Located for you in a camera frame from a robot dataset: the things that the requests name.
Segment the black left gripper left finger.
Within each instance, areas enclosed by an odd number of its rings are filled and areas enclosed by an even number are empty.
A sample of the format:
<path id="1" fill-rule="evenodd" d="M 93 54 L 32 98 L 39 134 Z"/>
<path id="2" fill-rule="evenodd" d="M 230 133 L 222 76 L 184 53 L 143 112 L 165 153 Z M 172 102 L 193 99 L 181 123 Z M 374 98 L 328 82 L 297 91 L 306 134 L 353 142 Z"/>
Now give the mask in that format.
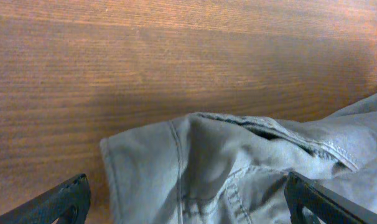
<path id="1" fill-rule="evenodd" d="M 0 223 L 84 224 L 90 209 L 90 198 L 87 176 L 78 174 L 0 215 Z"/>

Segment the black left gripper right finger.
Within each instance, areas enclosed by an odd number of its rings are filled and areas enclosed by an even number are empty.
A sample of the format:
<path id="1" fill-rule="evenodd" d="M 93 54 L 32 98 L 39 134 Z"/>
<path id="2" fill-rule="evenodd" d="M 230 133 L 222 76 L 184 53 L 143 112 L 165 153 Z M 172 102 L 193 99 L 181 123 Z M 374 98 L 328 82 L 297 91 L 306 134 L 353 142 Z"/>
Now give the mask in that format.
<path id="1" fill-rule="evenodd" d="M 374 224 L 377 214 L 355 204 L 314 180 L 290 172 L 284 196 L 292 224 Z"/>

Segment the grey shorts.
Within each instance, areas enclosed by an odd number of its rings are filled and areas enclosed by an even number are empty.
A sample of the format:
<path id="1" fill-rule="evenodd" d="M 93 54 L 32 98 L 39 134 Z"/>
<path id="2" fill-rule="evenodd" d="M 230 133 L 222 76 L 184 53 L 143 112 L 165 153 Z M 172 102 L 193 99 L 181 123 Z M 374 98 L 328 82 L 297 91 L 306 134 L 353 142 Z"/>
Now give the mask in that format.
<path id="1" fill-rule="evenodd" d="M 377 94 L 304 123 L 192 113 L 100 147 L 115 223 L 289 223 L 290 172 L 377 213 Z"/>

